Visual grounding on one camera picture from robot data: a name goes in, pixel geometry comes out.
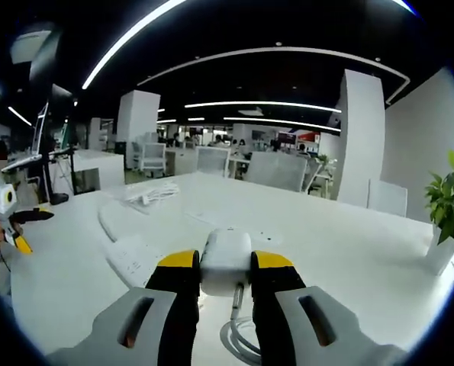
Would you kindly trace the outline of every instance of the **white cable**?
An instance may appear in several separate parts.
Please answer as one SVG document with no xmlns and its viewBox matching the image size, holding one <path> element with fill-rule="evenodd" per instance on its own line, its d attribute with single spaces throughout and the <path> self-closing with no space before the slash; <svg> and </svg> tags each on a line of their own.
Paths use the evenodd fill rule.
<svg viewBox="0 0 454 366">
<path fill-rule="evenodd" d="M 243 285 L 239 284 L 233 296 L 232 314 L 230 322 L 220 330 L 220 340 L 224 347 L 232 355 L 245 362 L 246 364 L 256 366 L 262 364 L 260 349 L 247 341 L 239 332 L 239 327 L 245 326 L 252 321 L 249 316 L 239 318 L 240 308 L 242 307 Z"/>
</svg>

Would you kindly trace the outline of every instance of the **black ceiling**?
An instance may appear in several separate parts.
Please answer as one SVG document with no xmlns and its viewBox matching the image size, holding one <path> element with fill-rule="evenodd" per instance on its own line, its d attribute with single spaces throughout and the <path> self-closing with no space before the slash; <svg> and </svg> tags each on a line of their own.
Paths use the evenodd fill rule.
<svg viewBox="0 0 454 366">
<path fill-rule="evenodd" d="M 380 77 L 385 97 L 402 79 L 373 66 L 335 56 L 271 52 L 230 56 L 188 66 L 137 87 L 147 77 L 195 59 L 258 47 L 313 47 L 374 60 L 411 78 L 404 96 L 443 65 L 423 22 L 390 0 L 188 0 L 128 42 L 98 74 L 82 83 L 108 48 L 135 22 L 165 1 L 77 0 L 0 2 L 0 122 L 18 124 L 13 105 L 28 119 L 29 65 L 13 66 L 12 40 L 29 24 L 51 21 L 63 29 L 56 83 L 79 98 L 73 118 L 116 117 L 120 97 L 138 88 L 161 95 L 163 118 L 240 117 L 239 108 L 195 108 L 208 101 L 289 101 L 335 107 L 345 68 Z M 261 107 L 267 118 L 325 124 L 330 113 Z"/>
</svg>

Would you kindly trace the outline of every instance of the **computer monitor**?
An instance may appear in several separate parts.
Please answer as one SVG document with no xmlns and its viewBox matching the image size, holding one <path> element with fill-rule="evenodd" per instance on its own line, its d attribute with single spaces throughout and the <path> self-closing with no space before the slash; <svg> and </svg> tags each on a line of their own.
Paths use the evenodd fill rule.
<svg viewBox="0 0 454 366">
<path fill-rule="evenodd" d="M 34 139 L 31 144 L 31 154 L 36 155 L 40 151 L 40 142 L 42 140 L 43 124 L 47 119 L 47 110 L 49 104 L 46 103 L 42 110 L 38 113 L 37 123 L 35 124 Z"/>
</svg>

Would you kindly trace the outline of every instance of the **power plug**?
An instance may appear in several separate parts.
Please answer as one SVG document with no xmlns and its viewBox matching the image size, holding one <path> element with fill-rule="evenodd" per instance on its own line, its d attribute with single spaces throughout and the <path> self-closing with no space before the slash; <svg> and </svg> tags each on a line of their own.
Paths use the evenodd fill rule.
<svg viewBox="0 0 454 366">
<path fill-rule="evenodd" d="M 201 255 L 201 289 L 211 296 L 232 297 L 238 284 L 249 285 L 252 243 L 239 229 L 216 229 Z"/>
</svg>

